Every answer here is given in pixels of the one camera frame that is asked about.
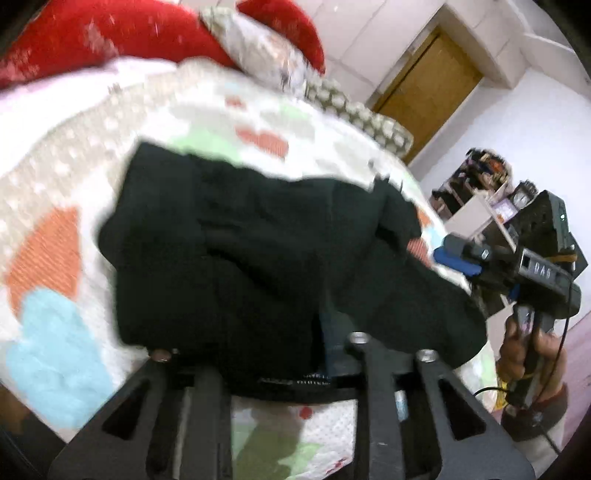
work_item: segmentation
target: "pink floor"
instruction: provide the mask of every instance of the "pink floor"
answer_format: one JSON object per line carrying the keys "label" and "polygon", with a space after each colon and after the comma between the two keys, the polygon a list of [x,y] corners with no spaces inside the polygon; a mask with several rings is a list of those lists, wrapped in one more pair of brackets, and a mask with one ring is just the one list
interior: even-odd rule
{"label": "pink floor", "polygon": [[569,386],[565,445],[591,405],[591,313],[569,330],[564,344],[568,354],[564,379]]}

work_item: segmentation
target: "cord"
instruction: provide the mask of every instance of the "cord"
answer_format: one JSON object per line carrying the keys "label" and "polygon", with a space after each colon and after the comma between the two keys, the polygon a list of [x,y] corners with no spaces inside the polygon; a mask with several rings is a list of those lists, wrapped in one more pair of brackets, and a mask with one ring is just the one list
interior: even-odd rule
{"label": "cord", "polygon": [[[573,281],[574,280],[571,275],[570,284],[569,284],[569,302],[567,303],[568,308],[569,308],[569,314],[570,314],[570,302],[571,302],[572,296],[573,296]],[[564,332],[562,332],[562,338],[560,339],[560,345],[558,346],[558,352],[556,352],[556,358],[554,359],[554,365],[552,366],[552,370],[550,370],[550,375],[548,375],[548,379],[546,380],[546,383],[542,387],[542,390],[540,390],[540,393],[538,394],[536,399],[532,402],[532,405],[534,403],[536,403],[541,398],[542,394],[548,388],[548,385],[550,385],[550,381],[552,380],[552,376],[554,375],[554,372],[556,372],[556,368],[558,367],[558,360],[560,359],[560,354],[562,353],[562,348],[564,347],[564,341],[566,340],[566,332],[568,332],[568,330],[569,330],[570,317],[571,317],[571,315],[566,317],[566,320],[564,321]]]}
{"label": "cord", "polygon": [[501,387],[485,387],[485,388],[481,388],[479,391],[477,391],[476,393],[474,393],[474,396],[476,397],[477,395],[480,395],[481,393],[484,393],[484,392],[488,392],[490,390],[497,390],[499,392],[509,393],[509,390],[507,390],[506,388],[501,388]]}
{"label": "cord", "polygon": [[550,435],[548,435],[548,432],[546,432],[543,428],[542,425],[538,425],[538,427],[540,428],[540,432],[541,434],[544,436],[544,438],[548,441],[548,443],[550,444],[550,446],[552,447],[552,450],[554,450],[554,453],[556,455],[560,455],[561,450],[558,448],[558,446],[554,443],[554,440],[552,440],[550,438]]}
{"label": "cord", "polygon": [[[570,284],[569,284],[569,301],[567,303],[568,308],[570,308],[570,302],[572,300],[572,295],[573,295],[573,277],[571,276],[570,277]],[[569,330],[570,317],[571,317],[571,315],[569,315],[566,318],[566,320],[564,321],[564,332],[562,333],[562,337],[560,339],[560,344],[558,346],[558,351],[556,352],[556,358],[554,359],[554,364],[552,365],[552,370],[550,370],[550,374],[548,375],[548,379],[546,380],[546,383],[544,384],[544,386],[540,390],[540,393],[538,394],[538,396],[536,397],[536,399],[532,402],[532,404],[530,406],[530,409],[533,407],[533,405],[535,403],[538,402],[538,400],[544,394],[544,392],[548,388],[548,385],[550,385],[550,381],[552,380],[552,376],[554,375],[554,372],[556,372],[556,369],[558,368],[558,360],[560,359],[560,355],[562,354],[562,350],[564,348],[564,342],[566,340],[566,332],[568,332],[568,330]],[[505,388],[501,388],[501,387],[485,387],[485,388],[481,388],[476,393],[474,393],[474,396],[476,397],[477,395],[479,395],[481,393],[484,393],[484,392],[487,392],[487,391],[490,391],[490,390],[496,390],[496,391],[503,392],[503,393],[509,393],[509,391],[507,389],[505,389]],[[556,453],[556,455],[560,455],[561,450],[554,443],[554,441],[550,438],[550,435],[548,435],[548,433],[543,429],[542,425],[538,425],[538,428],[540,429],[540,432],[541,432],[542,436],[546,439],[546,441],[548,441],[548,444],[550,445],[550,447],[552,448],[552,450],[554,450],[554,453]]]}

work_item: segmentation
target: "bedspread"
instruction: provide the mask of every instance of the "bedspread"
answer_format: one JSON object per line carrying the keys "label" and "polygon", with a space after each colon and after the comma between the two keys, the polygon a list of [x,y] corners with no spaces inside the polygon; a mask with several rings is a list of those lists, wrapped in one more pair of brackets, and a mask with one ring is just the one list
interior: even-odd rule
{"label": "bedspread", "polygon": [[[302,100],[208,60],[185,62],[66,121],[0,179],[0,380],[66,441],[147,355],[117,337],[113,270],[96,246],[140,140],[285,179],[334,176],[369,187],[377,174],[389,176],[419,212],[423,234],[411,252],[467,288],[432,264],[446,233],[399,159]],[[496,383],[490,345],[457,374],[472,391]],[[492,408],[494,395],[483,401]],[[278,469],[277,478],[324,478],[351,461],[355,422],[355,401],[235,397],[235,478]]]}

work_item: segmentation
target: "red pillow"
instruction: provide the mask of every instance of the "red pillow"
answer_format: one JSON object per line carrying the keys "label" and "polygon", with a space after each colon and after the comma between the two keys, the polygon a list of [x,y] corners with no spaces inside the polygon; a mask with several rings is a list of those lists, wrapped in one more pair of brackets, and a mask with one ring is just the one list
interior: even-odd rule
{"label": "red pillow", "polygon": [[0,88],[120,55],[235,67],[191,10],[157,0],[51,0],[0,60]]}
{"label": "red pillow", "polygon": [[280,33],[308,59],[310,64],[324,74],[324,51],[314,23],[291,0],[245,0],[238,11]]}

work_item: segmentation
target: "green patch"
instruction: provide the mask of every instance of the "green patch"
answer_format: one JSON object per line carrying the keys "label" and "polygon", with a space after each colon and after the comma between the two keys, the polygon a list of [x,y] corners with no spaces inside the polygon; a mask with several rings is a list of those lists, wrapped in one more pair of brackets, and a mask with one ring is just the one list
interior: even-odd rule
{"label": "green patch", "polygon": [[226,160],[240,165],[242,159],[238,148],[228,139],[205,128],[192,128],[182,137],[174,137],[168,146],[180,153],[194,153],[210,160]]}
{"label": "green patch", "polygon": [[288,480],[304,473],[318,443],[300,442],[261,426],[233,425],[232,457],[236,480]]}
{"label": "green patch", "polygon": [[294,118],[298,120],[308,120],[310,118],[310,114],[308,112],[304,112],[290,103],[282,103],[280,112],[287,118]]}

